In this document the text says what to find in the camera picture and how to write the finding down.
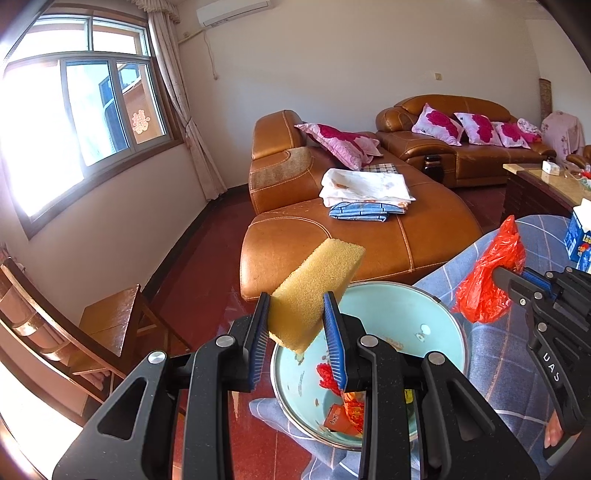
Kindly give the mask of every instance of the pink pillow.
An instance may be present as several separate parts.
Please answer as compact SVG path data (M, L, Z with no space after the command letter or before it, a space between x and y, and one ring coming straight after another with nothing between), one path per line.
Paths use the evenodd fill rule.
M472 145L496 145L502 147L501 139L487 116L477 113L455 113L466 129L468 141Z
M503 147L522 147L531 150L525 139L521 136L521 130L517 124L509 124L503 122L493 122L496 132L499 134Z
M529 123L525 118L517 120L517 127L521 130L521 136L527 143L541 143L542 132L534 124Z
M445 113L441 113L425 104L423 113L418 118L417 123L412 128L413 133L429 135L444 141L448 145L461 147L460 139L464 129L460 124L449 118Z
M359 171L363 165L371 163L373 157L381 157L377 149L379 140L360 134L341 132L322 124L296 125L332 153L345 167Z

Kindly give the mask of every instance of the folded white cloth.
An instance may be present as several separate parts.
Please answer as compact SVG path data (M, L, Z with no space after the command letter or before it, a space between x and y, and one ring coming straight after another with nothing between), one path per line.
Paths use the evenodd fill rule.
M415 200L404 176L399 173L373 173L331 168L322 178L320 197L325 207L340 202L377 202L406 207Z

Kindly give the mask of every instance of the pink garment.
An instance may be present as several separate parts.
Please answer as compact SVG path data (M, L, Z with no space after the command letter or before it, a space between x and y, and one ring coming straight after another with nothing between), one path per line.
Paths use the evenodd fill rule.
M540 130L544 143L556 150L559 163L564 163L571 153L583 153L583 125L577 117L560 111L553 112L542 122Z

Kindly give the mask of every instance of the white wall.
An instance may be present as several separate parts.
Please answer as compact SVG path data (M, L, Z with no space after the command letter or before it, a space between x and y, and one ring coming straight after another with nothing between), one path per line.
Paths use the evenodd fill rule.
M101 184L30 241L1 178L0 241L78 324L87 305L144 286L205 203L189 152L179 145Z
M178 6L178 36L198 29ZM375 130L376 114L423 93L476 96L540 121L538 66L525 20L497 0L276 0L276 7L180 46L197 124L228 186L248 178L252 129L293 109L306 121ZM443 81L434 79L434 73Z
M132 4L127 0L81 0L80 2L72 2L79 5L91 5L93 7L109 8L111 10L117 10L136 17L148 18L148 14L143 10L140 10L137 5Z
M528 20L542 78L552 82L554 110L578 116L591 142L591 73L555 20Z

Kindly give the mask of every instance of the brown leather sofa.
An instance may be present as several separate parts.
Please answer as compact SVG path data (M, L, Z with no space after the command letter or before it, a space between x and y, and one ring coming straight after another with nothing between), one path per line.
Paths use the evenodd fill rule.
M466 112L486 115L492 122L516 122L517 119L498 103L453 95L416 96L381 111L375 122L382 146L419 170L424 168L425 156L439 155L446 187L504 184L507 178L504 163L542 163L547 157L556 157L554 150L541 143L530 144L532 150L469 145L464 136L463 145L454 147L433 137L415 134L411 128L425 103L452 117L455 112Z
M577 155L573 153L567 155L566 160L571 163L574 163L579 168L585 168L586 165L591 164L591 145L585 146L582 155Z
M326 238L363 245L366 257L354 281L412 284L472 242L482 231L451 190L381 149L376 163L393 163L417 199L405 215L386 222L355 222L328 216L318 197L329 168L340 165L319 147L306 146L295 112L261 118L255 126L249 189L258 215L242 245L242 297L272 293Z

